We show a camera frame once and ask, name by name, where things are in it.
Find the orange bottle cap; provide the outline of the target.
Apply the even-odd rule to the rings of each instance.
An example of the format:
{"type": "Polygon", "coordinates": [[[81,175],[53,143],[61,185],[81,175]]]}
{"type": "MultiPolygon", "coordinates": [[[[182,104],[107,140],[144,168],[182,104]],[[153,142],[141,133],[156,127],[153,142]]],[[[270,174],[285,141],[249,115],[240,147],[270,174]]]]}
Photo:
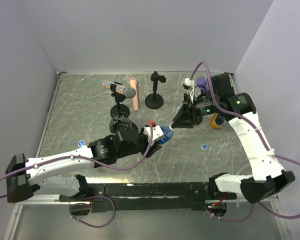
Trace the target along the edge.
{"type": "Polygon", "coordinates": [[[207,149],[208,149],[208,146],[207,146],[206,144],[203,144],[203,145],[201,146],[201,148],[202,148],[203,150],[207,150],[207,149]]]}

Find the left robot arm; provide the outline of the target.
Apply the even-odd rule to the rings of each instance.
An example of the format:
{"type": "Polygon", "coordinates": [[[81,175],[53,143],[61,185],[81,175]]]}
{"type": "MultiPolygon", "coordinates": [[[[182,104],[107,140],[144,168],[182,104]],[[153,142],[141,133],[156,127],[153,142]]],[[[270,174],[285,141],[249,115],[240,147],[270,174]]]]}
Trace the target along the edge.
{"type": "Polygon", "coordinates": [[[18,153],[5,170],[7,202],[19,203],[34,195],[64,195],[83,201],[89,195],[86,178],[61,174],[98,167],[114,169],[118,159],[138,153],[149,158],[161,148],[158,141],[163,136],[158,125],[139,130],[136,125],[119,124],[112,134],[72,151],[37,158],[18,153]]]}

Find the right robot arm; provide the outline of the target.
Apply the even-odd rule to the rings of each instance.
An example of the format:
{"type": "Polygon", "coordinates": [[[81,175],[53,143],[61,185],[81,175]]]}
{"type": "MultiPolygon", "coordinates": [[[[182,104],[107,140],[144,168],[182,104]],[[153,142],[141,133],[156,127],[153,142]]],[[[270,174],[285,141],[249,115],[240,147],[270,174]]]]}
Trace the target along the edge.
{"type": "Polygon", "coordinates": [[[295,181],[292,171],[286,171],[275,156],[275,151],[263,133],[257,109],[252,98],[245,92],[236,93],[228,73],[211,78],[213,91],[202,87],[206,94],[195,97],[194,80],[186,78],[182,87],[184,94],[181,108],[173,118],[173,129],[192,129],[207,115],[220,115],[232,127],[250,163],[251,175],[220,173],[209,180],[208,193],[213,199],[220,199],[225,193],[242,195],[251,204],[275,195],[295,181]],[[211,93],[215,94],[213,102],[211,93]]]}

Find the orange juice bottle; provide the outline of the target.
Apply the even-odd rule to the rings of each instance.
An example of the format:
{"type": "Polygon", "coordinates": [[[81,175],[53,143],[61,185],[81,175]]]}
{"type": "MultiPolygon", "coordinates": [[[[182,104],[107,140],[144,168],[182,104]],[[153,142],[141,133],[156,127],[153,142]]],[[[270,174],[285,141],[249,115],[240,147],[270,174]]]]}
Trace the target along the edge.
{"type": "Polygon", "coordinates": [[[225,117],[219,113],[215,113],[213,117],[210,119],[209,125],[218,130],[222,127],[223,123],[225,122],[225,117]]]}

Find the blue label water bottle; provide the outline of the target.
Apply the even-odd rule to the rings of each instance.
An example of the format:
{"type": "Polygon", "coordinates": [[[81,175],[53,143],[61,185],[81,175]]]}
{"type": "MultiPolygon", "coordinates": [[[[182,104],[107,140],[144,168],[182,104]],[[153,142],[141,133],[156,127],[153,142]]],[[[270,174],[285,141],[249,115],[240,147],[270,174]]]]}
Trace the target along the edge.
{"type": "Polygon", "coordinates": [[[158,143],[160,145],[163,145],[171,140],[171,138],[174,136],[175,130],[172,128],[171,125],[163,125],[160,127],[163,132],[163,137],[158,140],[158,143]]]}

